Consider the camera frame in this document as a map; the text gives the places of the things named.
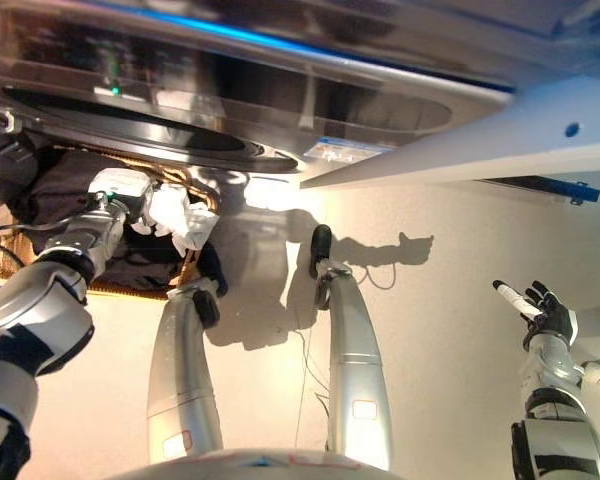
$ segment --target cable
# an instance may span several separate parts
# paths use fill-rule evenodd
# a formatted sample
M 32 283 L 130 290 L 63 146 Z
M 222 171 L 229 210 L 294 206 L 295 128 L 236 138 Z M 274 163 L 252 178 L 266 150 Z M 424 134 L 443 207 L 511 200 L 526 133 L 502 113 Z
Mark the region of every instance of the cable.
M 309 375 L 311 375 L 313 377 L 313 379 L 316 382 L 318 382 L 318 385 L 320 385 L 322 388 L 324 388 L 328 392 L 329 388 L 320 381 L 320 379 L 313 373 L 313 371 L 309 367 L 309 356 L 307 354 L 307 343 L 305 341 L 304 335 L 302 335 L 302 333 L 298 332 L 297 330 L 291 330 L 291 331 L 297 335 L 300 335 L 300 338 L 302 339 L 302 356 L 304 357 L 304 365 L 305 365 L 305 368 L 307 369 L 307 371 L 309 372 Z
M 30 225 L 27 223 L 13 223 L 10 225 L 0 225 L 0 231 L 2 230 L 33 230 L 33 231 L 47 231 L 47 230 L 55 230 L 56 228 L 61 227 L 65 223 L 69 222 L 74 218 L 75 215 L 72 215 L 67 218 L 63 218 L 62 220 L 58 220 L 53 223 L 42 223 L 40 225 Z M 7 255 L 13 262 L 18 266 L 18 268 L 24 267 L 24 262 L 18 255 L 15 254 L 12 250 L 8 249 L 4 245 L 0 244 L 0 251 Z
M 395 286 L 395 284 L 396 284 L 396 264 L 392 263 L 391 266 L 393 267 L 393 280 L 391 280 L 391 285 L 389 285 L 388 287 L 383 287 L 382 285 L 378 285 L 375 282 L 375 280 L 373 279 L 373 277 L 371 277 L 371 273 L 369 272 L 369 267 L 364 267 L 365 274 L 362 277 L 362 280 L 360 280 L 358 282 L 358 285 L 361 285 L 362 282 L 364 282 L 368 278 L 369 281 L 371 282 L 371 284 L 374 287 L 379 288 L 380 290 L 391 290 Z
M 318 392 L 313 392 L 313 394 L 316 396 L 316 399 L 318 399 L 318 401 L 322 404 L 322 408 L 324 408 L 324 413 L 327 414 L 327 418 L 329 418 L 329 408 L 327 407 L 327 404 L 324 403 L 324 399 L 329 400 L 329 397 L 327 397 L 326 395 L 320 395 Z

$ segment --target black cloth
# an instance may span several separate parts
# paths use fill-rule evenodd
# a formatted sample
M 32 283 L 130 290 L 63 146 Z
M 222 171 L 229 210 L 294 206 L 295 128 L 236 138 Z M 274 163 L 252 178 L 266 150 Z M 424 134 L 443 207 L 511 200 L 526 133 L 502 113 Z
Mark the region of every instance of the black cloth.
M 20 223 L 51 223 L 84 211 L 86 193 L 94 177 L 105 168 L 125 168 L 124 164 L 102 155 L 70 151 L 52 168 L 43 172 L 24 192 L 9 202 L 12 215 Z M 58 231 L 23 233 L 39 254 L 46 241 Z M 183 259 L 171 242 L 171 235 L 141 235 L 128 225 L 101 282 L 133 290 L 164 290 L 178 275 Z

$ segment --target beige floor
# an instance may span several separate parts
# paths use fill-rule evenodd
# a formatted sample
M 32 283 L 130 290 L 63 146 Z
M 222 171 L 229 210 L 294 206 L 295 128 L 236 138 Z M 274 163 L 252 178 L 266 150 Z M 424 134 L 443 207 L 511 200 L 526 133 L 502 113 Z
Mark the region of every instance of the beige floor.
M 600 187 L 600 174 L 574 178 Z M 258 205 L 285 198 L 306 211 L 246 208 L 214 232 L 231 284 L 206 341 L 225 446 L 324 446 L 326 416 L 313 395 L 323 390 L 306 374 L 293 330 L 326 382 L 328 316 L 310 309 L 303 262 L 313 226 L 326 222 L 340 239 L 334 256 L 355 264 L 362 280 L 384 355 L 392 470 L 414 480 L 512 478 L 525 327 L 491 282 L 545 281 L 583 311 L 575 355 L 600 356 L 600 203 L 574 207 L 477 182 L 292 193 L 276 190 Z M 378 266 L 365 275 L 365 263 Z M 96 335 L 86 351 L 40 379 L 22 479 L 95 479 L 147 460 L 147 375 L 161 304 L 94 297 L 89 311 Z M 585 400 L 600 429 L 600 392 L 588 389 Z

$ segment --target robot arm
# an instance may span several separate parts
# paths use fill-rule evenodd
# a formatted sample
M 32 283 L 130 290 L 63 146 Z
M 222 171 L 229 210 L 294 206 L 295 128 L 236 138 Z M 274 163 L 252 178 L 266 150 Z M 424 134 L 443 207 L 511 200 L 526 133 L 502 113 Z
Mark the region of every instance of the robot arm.
M 586 376 L 600 379 L 600 364 L 576 365 L 569 353 L 576 314 L 540 282 L 523 297 L 504 282 L 494 288 L 521 313 L 529 331 L 522 367 L 525 419 L 514 423 L 513 467 L 517 480 L 600 480 L 600 436 L 581 400 Z
M 104 272 L 125 219 L 142 211 L 150 180 L 106 169 L 89 190 L 90 208 L 0 288 L 0 479 L 15 478 L 29 459 L 35 378 L 62 368 L 91 339 L 87 287 Z

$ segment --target label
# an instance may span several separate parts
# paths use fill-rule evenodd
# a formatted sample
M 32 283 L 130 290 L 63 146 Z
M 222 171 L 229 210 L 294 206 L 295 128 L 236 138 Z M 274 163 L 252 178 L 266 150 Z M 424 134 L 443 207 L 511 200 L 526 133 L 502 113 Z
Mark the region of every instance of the label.
M 356 163 L 390 150 L 393 148 L 352 142 L 341 138 L 322 137 L 305 153 L 305 156 L 327 162 Z
M 150 185 L 151 180 L 146 173 L 126 168 L 105 168 L 89 185 L 89 193 L 106 192 L 141 197 Z

